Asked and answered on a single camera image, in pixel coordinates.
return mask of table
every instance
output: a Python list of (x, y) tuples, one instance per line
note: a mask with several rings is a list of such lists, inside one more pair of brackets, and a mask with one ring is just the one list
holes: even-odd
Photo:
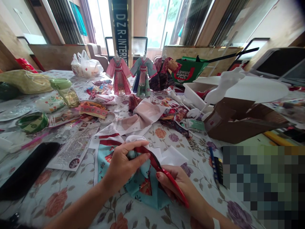
[[(92, 80), (74, 76), (72, 71), (49, 71), (44, 74), (68, 78), (74, 84), (74, 88), (81, 100), (88, 99), (85, 89), (91, 86)], [(22, 104), (30, 104), (46, 95), (23, 95), (18, 99)], [(152, 101), (159, 102), (168, 97), (165, 94), (152, 93)], [(132, 115), (128, 112), (128, 97), (117, 97), (117, 106), (109, 109), (120, 109), (118, 119)], [(22, 162), (30, 155), (35, 147), (41, 142), (47, 142), (60, 135), (65, 129), (70, 128), (69, 124), (54, 129), (46, 129), (49, 134), (42, 140), (35, 142), (28, 148), (6, 156), (0, 162), (0, 186), (14, 173)], [(242, 229), (264, 228), (252, 213), (240, 202), (230, 190), (220, 186), (216, 188), (213, 180), (213, 170), (209, 153), (192, 151), (187, 139), (174, 129), (162, 126), (159, 122), (152, 125), (144, 135), (150, 142), (150, 146), (160, 147), (165, 150), (171, 145), (189, 159), (187, 164), (182, 165), (198, 191), (215, 209), (230, 218)], [(222, 158), (218, 148), (210, 140), (206, 133), (202, 134), (208, 145), (212, 146), (214, 155)], [(81, 166), (76, 172), (63, 170), (45, 169), (24, 200), (0, 202), (0, 218), (7, 219), (16, 212), (20, 213), (19, 223), (41, 228), (50, 222), (54, 217), (63, 212), (93, 186), (94, 177), (94, 152), (88, 150)], [(178, 204), (171, 204), (158, 211), (133, 199), (122, 188), (97, 214), (90, 228), (198, 228), (194, 219), (190, 218), (186, 209)]]

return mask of blue pen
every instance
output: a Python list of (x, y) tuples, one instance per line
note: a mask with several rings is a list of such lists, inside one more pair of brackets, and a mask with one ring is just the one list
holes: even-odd
[(210, 146), (209, 149), (210, 149), (210, 155), (211, 155), (212, 165), (213, 165), (214, 181), (219, 190), (219, 181), (218, 181), (218, 176), (217, 176), (217, 170), (216, 170), (217, 167), (216, 167), (215, 158), (214, 158), (214, 154), (213, 154), (213, 148)]

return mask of hand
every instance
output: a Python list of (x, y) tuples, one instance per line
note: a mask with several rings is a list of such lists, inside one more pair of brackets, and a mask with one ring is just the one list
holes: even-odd
[[(190, 214), (197, 220), (204, 219), (206, 222), (211, 221), (212, 219), (208, 216), (208, 209), (210, 208), (210, 205), (198, 192), (185, 171), (180, 166), (163, 165), (162, 167), (172, 175), (186, 197), (189, 203)], [(162, 172), (157, 172), (156, 177), (170, 199), (172, 201), (177, 199), (179, 203), (182, 203), (182, 198), (179, 192), (168, 177)]]
[(146, 146), (148, 144), (148, 141), (129, 142), (123, 143), (114, 149), (107, 173), (100, 182), (104, 186), (103, 189), (107, 190), (109, 197), (118, 192), (137, 169), (150, 157), (150, 154), (144, 153), (129, 161), (126, 154), (135, 147)]

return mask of green shopping bag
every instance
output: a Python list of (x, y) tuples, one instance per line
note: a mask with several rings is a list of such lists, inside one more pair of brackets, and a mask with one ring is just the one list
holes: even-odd
[(209, 64), (207, 62), (196, 62), (196, 58), (192, 57), (182, 57), (181, 59), (177, 59), (176, 62), (182, 64), (180, 70), (176, 74), (172, 73), (172, 78), (176, 85), (193, 82)]

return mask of green ribbon roll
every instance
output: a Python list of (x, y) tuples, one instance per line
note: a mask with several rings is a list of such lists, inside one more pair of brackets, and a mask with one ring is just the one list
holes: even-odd
[(42, 131), (49, 125), (49, 119), (42, 112), (28, 114), (16, 122), (16, 126), (20, 126), (24, 132), (33, 134)]

